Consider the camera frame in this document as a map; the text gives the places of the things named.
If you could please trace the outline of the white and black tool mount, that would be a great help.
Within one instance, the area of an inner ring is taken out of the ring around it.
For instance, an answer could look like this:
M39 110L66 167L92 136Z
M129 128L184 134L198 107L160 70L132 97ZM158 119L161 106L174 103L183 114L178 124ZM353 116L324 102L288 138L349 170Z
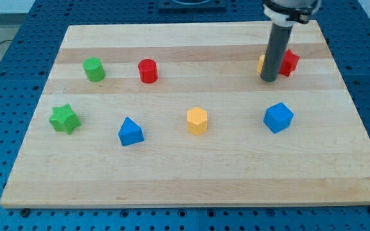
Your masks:
M321 6L321 0L263 0L263 13L282 27L308 24Z

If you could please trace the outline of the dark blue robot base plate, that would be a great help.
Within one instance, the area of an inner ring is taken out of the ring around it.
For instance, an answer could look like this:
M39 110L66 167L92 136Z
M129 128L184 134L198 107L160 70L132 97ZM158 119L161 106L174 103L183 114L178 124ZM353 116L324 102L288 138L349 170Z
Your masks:
M197 10L225 10L226 0L158 0L160 12L197 11Z

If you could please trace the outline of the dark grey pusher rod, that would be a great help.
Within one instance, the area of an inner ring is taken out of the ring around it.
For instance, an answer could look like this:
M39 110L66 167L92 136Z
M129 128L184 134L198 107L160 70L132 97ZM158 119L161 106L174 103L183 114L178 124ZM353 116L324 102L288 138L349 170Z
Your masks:
M274 23L272 24L260 74L263 81L274 82L277 80L292 28L293 26L284 27Z

